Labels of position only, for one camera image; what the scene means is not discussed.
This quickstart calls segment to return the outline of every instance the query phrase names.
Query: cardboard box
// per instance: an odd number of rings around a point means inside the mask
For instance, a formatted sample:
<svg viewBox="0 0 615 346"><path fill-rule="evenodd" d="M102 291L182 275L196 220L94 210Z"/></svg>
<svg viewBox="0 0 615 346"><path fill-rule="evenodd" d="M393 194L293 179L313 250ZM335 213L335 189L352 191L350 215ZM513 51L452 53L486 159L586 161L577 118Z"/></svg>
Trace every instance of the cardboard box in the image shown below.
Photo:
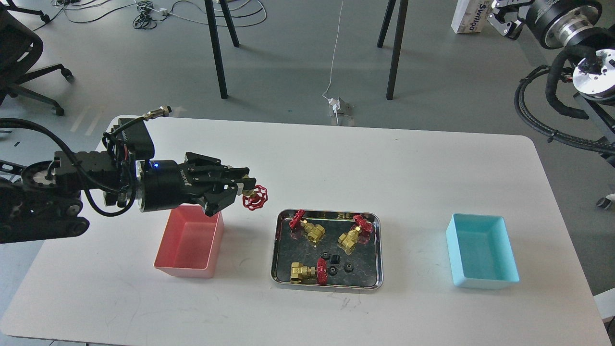
<svg viewBox="0 0 615 346"><path fill-rule="evenodd" d="M451 27L457 34L479 33L491 13L492 0L458 0Z"/></svg>

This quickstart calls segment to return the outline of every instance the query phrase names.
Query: metal tray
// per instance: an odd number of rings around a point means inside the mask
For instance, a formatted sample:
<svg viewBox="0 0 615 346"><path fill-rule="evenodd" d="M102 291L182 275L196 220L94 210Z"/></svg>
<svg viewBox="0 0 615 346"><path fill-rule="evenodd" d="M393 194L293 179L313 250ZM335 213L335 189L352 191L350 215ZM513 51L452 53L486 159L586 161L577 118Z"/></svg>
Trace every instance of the metal tray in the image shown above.
<svg viewBox="0 0 615 346"><path fill-rule="evenodd" d="M287 288L297 289L367 289L374 290L383 283L382 247L380 243L380 220L367 212L337 212L306 210L304 219L314 225L325 228L325 234L317 245L310 243L303 235L303 229L298 226L295 231L290 229L290 221L297 213L297 209L286 209L277 217L276 240L274 243L273 260L271 262L271 278ZM354 225L353 216L361 215L373 226L373 232L367 237L359 238L354 251L347 255L338 247L338 238L348 232ZM292 262L301 262L308 267L316 267L320 255L324 252L330 255L339 255L339 264L334 265L338 272L329 275L327 285L321 286L315 278L303 280L300 283L290 282L290 267ZM353 271L344 271L344 265L352 264Z"/></svg>

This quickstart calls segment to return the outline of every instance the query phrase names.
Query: table leg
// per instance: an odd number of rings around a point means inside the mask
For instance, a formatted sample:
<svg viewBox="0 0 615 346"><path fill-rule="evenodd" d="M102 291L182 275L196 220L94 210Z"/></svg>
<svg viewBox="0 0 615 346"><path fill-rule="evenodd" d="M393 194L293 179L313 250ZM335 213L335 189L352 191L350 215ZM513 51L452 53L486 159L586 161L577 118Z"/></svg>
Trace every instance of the table leg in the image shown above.
<svg viewBox="0 0 615 346"><path fill-rule="evenodd" d="M403 27L406 23L406 12L408 12L408 0L400 0L397 28L395 29L395 42L393 43L393 58L391 59L391 70L389 71L389 84L386 88L387 100L393 99L395 79L397 78L397 65L399 65L399 54L402 51Z"/></svg>
<svg viewBox="0 0 615 346"><path fill-rule="evenodd" d="M384 20L382 28L380 28L380 36L378 36L378 48L382 48L384 44L384 38L386 37L386 31L389 29L391 23L391 15L393 15L393 8L395 7L395 0L389 0L389 4L386 6L386 13L384 14Z"/></svg>
<svg viewBox="0 0 615 346"><path fill-rule="evenodd" d="M232 44L235 47L239 47L237 32L235 32L235 25L232 22L231 11L229 10L229 5L226 3L226 0L220 0L220 7L222 7L222 13L224 14L224 20L226 20L226 26L229 27Z"/></svg>
<svg viewBox="0 0 615 346"><path fill-rule="evenodd" d="M224 79L224 66L222 65L222 53L220 52L218 28L216 27L216 15L213 11L213 0L205 0L205 12L207 13L207 23L209 23L209 36L212 37L213 60L216 63L216 74L218 75L220 97L223 99L228 99L229 95L226 91L226 80Z"/></svg>

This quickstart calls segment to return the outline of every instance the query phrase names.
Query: red handwheel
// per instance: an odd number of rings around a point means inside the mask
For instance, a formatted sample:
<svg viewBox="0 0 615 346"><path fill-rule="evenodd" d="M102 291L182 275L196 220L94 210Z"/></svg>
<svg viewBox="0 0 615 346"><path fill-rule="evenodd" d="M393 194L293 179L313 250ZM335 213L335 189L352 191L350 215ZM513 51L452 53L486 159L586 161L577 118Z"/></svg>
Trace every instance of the red handwheel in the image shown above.
<svg viewBox="0 0 615 346"><path fill-rule="evenodd" d="M250 196L244 196L244 207L251 211L260 209L268 199L267 189L261 185L257 185L254 187L254 192Z"/></svg>
<svg viewBox="0 0 615 346"><path fill-rule="evenodd" d="M367 220L365 220L361 215L357 214L353 217L353 219L354 222L356 222L356 224L360 226L363 231L367 233L371 233L371 231L373 231L371 223L367 222Z"/></svg>
<svg viewBox="0 0 615 346"><path fill-rule="evenodd" d="M318 259L318 263L316 265L316 273L316 283L321 286L326 285L329 276L327 274L327 262L325 261L325 259Z"/></svg>

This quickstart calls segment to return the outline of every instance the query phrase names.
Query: red valve handle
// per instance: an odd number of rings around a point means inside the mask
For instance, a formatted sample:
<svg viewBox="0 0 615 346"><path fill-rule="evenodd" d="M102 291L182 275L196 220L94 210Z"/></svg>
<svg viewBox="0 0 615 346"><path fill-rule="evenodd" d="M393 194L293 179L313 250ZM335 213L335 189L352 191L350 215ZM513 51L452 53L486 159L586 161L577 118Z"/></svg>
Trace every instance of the red valve handle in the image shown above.
<svg viewBox="0 0 615 346"><path fill-rule="evenodd" d="M327 274L327 263L325 259L319 258L318 263L316 265L316 283L324 286L327 284L328 274Z"/></svg>
<svg viewBox="0 0 615 346"><path fill-rule="evenodd" d="M290 229L294 230L295 227L297 227L297 225L299 224L299 221L301 221L301 219L303 218L303 215L305 215L306 211L303 209L299 209L297 210L297 213L295 214L295 216L293 216L293 219L290 221Z"/></svg>
<svg viewBox="0 0 615 346"><path fill-rule="evenodd" d="M269 200L267 189L262 185L257 185L254 187L254 193L251 196L244 196L244 207L254 211L262 208L267 200Z"/></svg>
<svg viewBox="0 0 615 346"><path fill-rule="evenodd" d="M371 227L371 223L367 222L367 220L365 220L361 215L355 215L353 217L354 222L357 223L357 225L361 226L361 229L363 231L366 231L367 233L371 233L371 231L373 230L373 228Z"/></svg>

